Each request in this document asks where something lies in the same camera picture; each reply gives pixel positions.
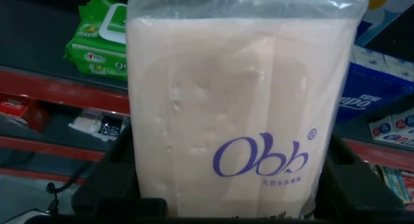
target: red shelf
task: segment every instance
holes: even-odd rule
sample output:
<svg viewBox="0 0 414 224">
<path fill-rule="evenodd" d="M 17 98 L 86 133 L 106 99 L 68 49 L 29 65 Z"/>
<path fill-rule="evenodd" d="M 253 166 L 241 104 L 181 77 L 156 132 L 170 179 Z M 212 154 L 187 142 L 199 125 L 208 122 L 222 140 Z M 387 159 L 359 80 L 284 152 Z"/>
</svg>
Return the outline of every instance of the red shelf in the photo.
<svg viewBox="0 0 414 224">
<path fill-rule="evenodd" d="M 31 179 L 45 179 L 49 181 L 61 181 L 67 182 L 70 177 L 64 175 L 54 175 L 48 173 L 41 173 L 41 172 L 30 172 L 24 170 L 14 170 L 14 169 L 7 169 L 7 168 L 0 168 L 0 175 L 11 175 L 16 177 L 24 177 L 24 178 L 31 178 Z M 79 178 L 76 180 L 75 183 L 81 185 L 85 179 Z"/>
<path fill-rule="evenodd" d="M 414 153 L 383 149 L 381 146 L 342 138 L 364 161 L 414 172 Z"/>
<path fill-rule="evenodd" d="M 36 75 L 0 70 L 0 93 L 129 115 L 129 99 L 125 93 L 94 89 L 67 81 L 40 78 Z"/>
<path fill-rule="evenodd" d="M 0 147 L 15 150 L 33 151 L 38 153 L 47 153 L 73 159 L 99 162 L 105 155 L 104 152 L 94 150 L 83 150 L 56 144 L 48 144 L 45 142 L 36 142 L 31 140 L 14 139 L 10 137 L 0 136 Z"/>
</svg>

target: black cable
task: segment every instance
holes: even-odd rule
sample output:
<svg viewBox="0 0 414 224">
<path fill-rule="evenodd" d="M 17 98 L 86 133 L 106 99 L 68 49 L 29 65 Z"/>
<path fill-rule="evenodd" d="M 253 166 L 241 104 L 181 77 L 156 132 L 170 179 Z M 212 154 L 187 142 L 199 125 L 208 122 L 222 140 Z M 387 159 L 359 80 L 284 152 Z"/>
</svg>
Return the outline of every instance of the black cable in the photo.
<svg viewBox="0 0 414 224">
<path fill-rule="evenodd" d="M 72 175 L 72 177 L 67 181 L 62 187 L 55 188 L 54 183 L 49 183 L 46 186 L 46 191 L 50 194 L 57 194 L 60 192 L 63 192 L 64 190 L 68 189 L 70 186 L 72 186 L 76 180 L 81 176 L 81 174 L 88 169 L 88 167 L 92 164 L 91 161 L 86 161 L 84 164 L 79 167 L 79 169 L 75 172 L 75 174 Z"/>
</svg>

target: white product box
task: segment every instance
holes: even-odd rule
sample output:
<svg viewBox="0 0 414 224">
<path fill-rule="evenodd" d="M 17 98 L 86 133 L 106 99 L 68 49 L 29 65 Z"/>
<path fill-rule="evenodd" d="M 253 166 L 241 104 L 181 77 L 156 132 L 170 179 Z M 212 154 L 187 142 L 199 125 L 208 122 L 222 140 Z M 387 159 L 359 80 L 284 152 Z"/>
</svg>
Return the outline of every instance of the white product box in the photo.
<svg viewBox="0 0 414 224">
<path fill-rule="evenodd" d="M 412 131 L 414 128 L 407 131 L 402 131 L 401 127 L 403 125 L 401 124 L 400 119 L 396 117 L 397 115 L 393 115 L 392 117 L 387 116 L 382 120 L 370 123 L 369 129 L 371 130 L 373 139 L 393 144 L 401 144 L 404 146 L 414 146 L 414 134 L 408 133 L 408 131 Z"/>
</svg>

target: plastic bag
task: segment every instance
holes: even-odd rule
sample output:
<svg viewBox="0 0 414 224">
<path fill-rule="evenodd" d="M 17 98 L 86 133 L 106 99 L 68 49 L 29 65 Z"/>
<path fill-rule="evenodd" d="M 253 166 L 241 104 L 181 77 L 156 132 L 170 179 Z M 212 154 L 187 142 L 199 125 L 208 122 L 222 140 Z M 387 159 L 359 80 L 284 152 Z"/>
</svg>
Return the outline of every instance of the plastic bag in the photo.
<svg viewBox="0 0 414 224">
<path fill-rule="evenodd" d="M 129 0 L 138 183 L 171 216 L 297 218 L 367 0 Z"/>
</svg>

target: purple obb logo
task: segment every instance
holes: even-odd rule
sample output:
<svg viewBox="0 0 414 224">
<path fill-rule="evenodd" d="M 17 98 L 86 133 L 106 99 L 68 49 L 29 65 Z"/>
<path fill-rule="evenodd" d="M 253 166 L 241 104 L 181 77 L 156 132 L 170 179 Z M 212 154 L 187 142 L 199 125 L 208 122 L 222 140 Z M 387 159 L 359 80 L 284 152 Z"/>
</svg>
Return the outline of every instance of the purple obb logo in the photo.
<svg viewBox="0 0 414 224">
<path fill-rule="evenodd" d="M 287 159 L 286 155 L 282 154 L 282 153 L 270 153 L 270 150 L 273 147 L 273 136 L 270 133 L 260 133 L 261 137 L 263 138 L 264 142 L 265 142 L 265 150 L 263 151 L 262 155 L 259 156 L 259 158 L 257 158 L 257 153 L 258 153 L 258 148 L 257 148 L 257 143 L 254 139 L 250 138 L 250 137 L 239 137 L 237 139 L 233 139 L 225 144 L 223 144 L 215 153 L 214 158 L 213 158 L 213 169 L 215 171 L 215 173 L 217 175 L 220 175 L 221 177 L 232 177 L 232 176 L 236 176 L 236 175 L 241 175 L 243 173 L 246 173 L 248 171 L 250 171 L 251 169 L 256 169 L 256 174 L 257 175 L 262 175 L 262 176 L 273 176 L 273 175 L 277 175 L 281 172 L 288 172 L 288 173 L 294 173 L 299 171 L 300 169 L 302 169 L 306 162 L 308 161 L 308 153 L 304 152 L 304 153 L 299 153 L 299 148 L 300 148 L 300 144 L 297 141 L 293 142 L 293 153 L 292 156 L 290 156 L 289 159 Z M 251 153 L 250 153 L 250 158 L 248 160 L 248 162 L 246 163 L 246 166 L 241 169 L 239 172 L 235 173 L 235 174 L 231 174 L 231 175 L 226 175 L 224 174 L 221 169 L 220 169 L 220 161 L 221 161 L 221 157 L 223 156 L 223 153 L 226 151 L 226 149 L 228 147 L 230 147 L 232 145 L 232 143 L 238 141 L 238 140 L 245 140 L 249 143 L 250 148 L 251 148 Z M 276 157 L 278 158 L 281 162 L 280 165 L 275 168 L 275 170 L 269 174 L 264 174 L 260 172 L 260 164 L 269 158 L 272 157 Z M 295 161 L 298 158 L 303 158 L 303 164 L 299 167 L 299 169 L 292 171 L 289 168 L 289 165 Z"/>
</svg>

